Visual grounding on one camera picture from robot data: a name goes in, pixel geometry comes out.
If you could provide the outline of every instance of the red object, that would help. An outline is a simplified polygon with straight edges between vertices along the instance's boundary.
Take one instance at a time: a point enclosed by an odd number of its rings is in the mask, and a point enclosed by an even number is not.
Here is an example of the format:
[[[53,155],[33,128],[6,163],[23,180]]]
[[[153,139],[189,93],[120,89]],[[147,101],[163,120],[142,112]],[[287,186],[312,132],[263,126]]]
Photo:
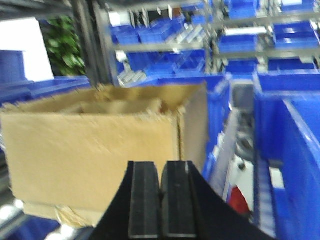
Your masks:
[[[232,189],[229,205],[241,215],[250,213],[248,203],[237,186]]]

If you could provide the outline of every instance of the torn cardboard flap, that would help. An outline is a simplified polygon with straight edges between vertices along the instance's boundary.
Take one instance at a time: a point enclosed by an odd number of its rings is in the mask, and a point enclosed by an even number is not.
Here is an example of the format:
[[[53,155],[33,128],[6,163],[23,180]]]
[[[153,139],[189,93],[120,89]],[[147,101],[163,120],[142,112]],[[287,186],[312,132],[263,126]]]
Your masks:
[[[31,202],[23,204],[23,212],[39,218],[56,220],[61,225],[68,225],[73,228],[95,227],[105,214],[101,211],[71,209],[67,206],[50,206]]]
[[[13,194],[60,206],[60,218],[67,210],[104,213],[128,161],[155,162],[160,174],[171,160],[201,169],[207,114],[204,85],[107,86],[7,106],[0,116]]]

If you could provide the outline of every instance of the storage rack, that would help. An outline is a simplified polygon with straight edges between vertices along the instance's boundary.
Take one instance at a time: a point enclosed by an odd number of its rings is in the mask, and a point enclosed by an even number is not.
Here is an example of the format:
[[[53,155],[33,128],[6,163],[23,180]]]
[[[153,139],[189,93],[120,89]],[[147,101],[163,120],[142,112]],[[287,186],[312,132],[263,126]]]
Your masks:
[[[214,16],[214,22],[209,23],[209,11],[206,14],[206,39],[203,42],[192,43],[172,43],[164,44],[140,44],[135,46],[114,46],[110,31],[105,33],[105,26],[110,25],[108,12],[111,10],[147,10],[155,7],[166,8],[168,5],[180,5],[181,2],[165,1],[163,4],[144,2],[139,4],[130,4],[127,7],[119,7],[114,4],[108,4],[104,0],[72,0],[73,13],[76,19],[76,25],[80,36],[83,55],[87,68],[87,75],[90,77],[91,84],[96,86],[99,83],[117,84],[118,73],[116,71],[116,51],[126,52],[145,52],[145,51],[173,51],[185,49],[203,49],[205,48],[207,72],[217,71],[217,64],[222,59],[239,59],[239,58],[293,58],[293,57],[310,57],[318,58],[320,56],[320,47],[309,49],[288,49],[277,50],[273,48],[263,48],[261,51],[238,52],[238,53],[217,53],[210,55],[209,40],[212,38],[215,44],[217,40],[217,31],[225,28],[239,28],[246,26],[269,26],[274,23],[290,23],[303,20],[320,19],[320,12],[303,12],[292,14],[274,15],[270,12],[267,16],[252,17],[247,19],[223,19],[223,3],[220,0],[214,1],[214,8],[208,8]],[[0,0],[0,20],[24,18],[24,17],[41,17],[60,14],[71,14],[71,8],[68,2],[49,1],[43,2],[35,0]]]

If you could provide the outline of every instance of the metal shelf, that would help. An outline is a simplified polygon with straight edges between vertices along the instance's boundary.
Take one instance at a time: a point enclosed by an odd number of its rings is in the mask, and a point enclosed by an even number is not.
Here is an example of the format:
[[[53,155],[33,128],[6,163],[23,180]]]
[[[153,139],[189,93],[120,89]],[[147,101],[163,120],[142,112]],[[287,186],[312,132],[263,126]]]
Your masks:
[[[267,48],[263,51],[228,52],[213,55],[215,59],[244,59],[244,58],[294,58],[317,57],[320,55],[320,47],[307,49],[274,49]]]
[[[124,52],[171,52],[180,50],[199,50],[204,48],[205,32],[201,25],[189,26],[183,32],[170,37],[164,43],[116,45],[116,51]]]
[[[320,19],[320,12],[295,12],[286,13],[277,16],[259,16],[245,19],[226,19],[224,21],[215,21],[212,23],[213,29],[221,29],[224,27],[239,27],[243,25],[266,26],[275,23],[290,23],[306,21],[311,19]]]
[[[202,42],[193,43],[158,43],[158,44],[137,44],[137,45],[117,45],[116,51],[124,52],[171,52],[175,50],[199,50],[203,49]]]
[[[71,5],[65,0],[0,0],[0,21],[71,14]]]
[[[109,4],[108,6],[115,11],[141,11],[141,9],[150,11],[150,10],[156,10],[159,9],[167,9],[168,6],[171,8],[178,8],[181,5],[187,6],[187,5],[195,5],[198,3],[201,3],[202,0],[168,0],[168,1],[157,1],[157,2],[143,2],[143,3],[134,3],[129,6],[118,6],[116,4]]]

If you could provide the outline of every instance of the white surface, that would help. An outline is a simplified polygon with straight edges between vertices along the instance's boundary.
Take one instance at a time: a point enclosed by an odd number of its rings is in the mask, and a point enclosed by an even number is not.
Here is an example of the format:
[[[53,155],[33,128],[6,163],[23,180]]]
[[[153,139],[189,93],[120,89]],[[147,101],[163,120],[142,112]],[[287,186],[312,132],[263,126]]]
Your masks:
[[[245,171],[242,172],[237,181],[237,186],[243,194],[250,211],[254,210],[254,166],[251,162],[244,160]]]
[[[38,21],[26,18],[0,22],[0,50],[23,51],[28,80],[53,79],[47,50]]]
[[[284,189],[285,184],[282,178],[281,171],[278,168],[274,168],[274,167],[269,167],[269,169],[270,169],[272,186],[277,189]]]
[[[130,17],[127,11],[111,11],[109,13],[110,23],[112,26],[117,27],[121,25],[130,25]]]

